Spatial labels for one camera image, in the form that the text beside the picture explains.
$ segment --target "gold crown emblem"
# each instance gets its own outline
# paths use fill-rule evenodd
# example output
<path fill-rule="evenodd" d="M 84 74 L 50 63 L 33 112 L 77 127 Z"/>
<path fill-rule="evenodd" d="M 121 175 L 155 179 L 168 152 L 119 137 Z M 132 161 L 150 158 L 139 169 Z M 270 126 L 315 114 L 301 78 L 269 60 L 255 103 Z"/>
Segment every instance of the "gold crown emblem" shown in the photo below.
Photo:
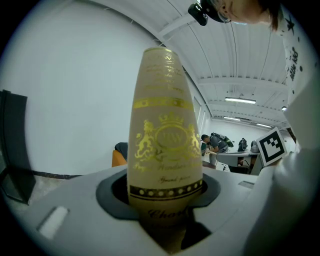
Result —
<path fill-rule="evenodd" d="M 177 125 L 182 125 L 184 123 L 184 118 L 175 116 L 173 112 L 170 112 L 169 115 L 164 114 L 164 115 L 159 115 L 159 120 L 160 122 L 165 125 L 165 124 L 177 124 Z"/>

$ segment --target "black backpack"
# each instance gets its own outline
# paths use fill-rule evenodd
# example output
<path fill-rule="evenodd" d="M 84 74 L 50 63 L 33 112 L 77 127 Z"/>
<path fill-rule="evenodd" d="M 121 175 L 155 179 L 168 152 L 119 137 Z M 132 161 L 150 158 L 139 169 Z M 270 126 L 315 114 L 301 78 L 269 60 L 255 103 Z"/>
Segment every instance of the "black backpack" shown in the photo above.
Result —
<path fill-rule="evenodd" d="M 215 136 L 215 137 L 218 137 L 220 140 L 224 141 L 229 148 L 233 148 L 234 145 L 233 143 L 231 142 L 231 140 L 227 137 L 227 136 L 223 136 L 221 134 L 217 134 L 217 133 L 211 133 L 211 136 Z"/>

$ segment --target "champagne bottle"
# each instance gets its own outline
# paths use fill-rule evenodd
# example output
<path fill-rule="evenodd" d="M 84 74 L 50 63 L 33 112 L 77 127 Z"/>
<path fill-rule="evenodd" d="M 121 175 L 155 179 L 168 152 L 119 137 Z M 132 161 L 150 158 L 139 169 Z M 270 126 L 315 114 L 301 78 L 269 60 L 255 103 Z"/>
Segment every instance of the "champagne bottle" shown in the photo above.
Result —
<path fill-rule="evenodd" d="M 129 204 L 140 223 L 171 228 L 201 193 L 202 157 L 195 111 L 179 57 L 165 47 L 144 51 L 128 143 Z"/>

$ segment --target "ceiling light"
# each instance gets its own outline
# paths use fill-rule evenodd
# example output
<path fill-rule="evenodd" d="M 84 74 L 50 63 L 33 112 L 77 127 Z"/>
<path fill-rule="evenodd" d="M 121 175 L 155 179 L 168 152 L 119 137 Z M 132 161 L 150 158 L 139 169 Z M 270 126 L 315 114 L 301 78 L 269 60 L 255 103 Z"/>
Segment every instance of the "ceiling light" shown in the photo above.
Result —
<path fill-rule="evenodd" d="M 263 126 L 263 127 L 271 128 L 271 126 L 265 125 L 265 124 L 261 124 L 261 123 L 257 123 L 256 125 L 257 125 L 257 126 Z"/>
<path fill-rule="evenodd" d="M 233 117 L 226 117 L 226 116 L 224 116 L 223 118 L 228 119 L 228 120 L 241 121 L 240 119 L 238 119 L 238 118 L 233 118 Z"/>
<path fill-rule="evenodd" d="M 225 100 L 227 102 L 241 102 L 241 103 L 249 103 L 249 104 L 255 104 L 256 101 L 253 99 L 246 99 L 246 98 L 232 98 L 232 97 L 225 97 Z"/>

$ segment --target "black star print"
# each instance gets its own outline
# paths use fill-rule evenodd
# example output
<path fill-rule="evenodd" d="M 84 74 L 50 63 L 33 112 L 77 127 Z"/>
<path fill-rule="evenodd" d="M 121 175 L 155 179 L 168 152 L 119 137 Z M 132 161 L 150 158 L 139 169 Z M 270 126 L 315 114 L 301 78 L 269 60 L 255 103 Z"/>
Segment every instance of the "black star print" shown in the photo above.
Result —
<path fill-rule="evenodd" d="M 295 35 L 295 32 L 294 32 L 294 26 L 295 26 L 295 24 L 291 21 L 291 16 L 290 16 L 290 15 L 289 15 L 289 19 L 290 19 L 290 20 L 285 19 L 286 22 L 288 22 L 288 24 L 287 24 L 286 26 L 287 26 L 287 28 L 288 28 L 288 31 L 292 30 L 293 35 Z"/>

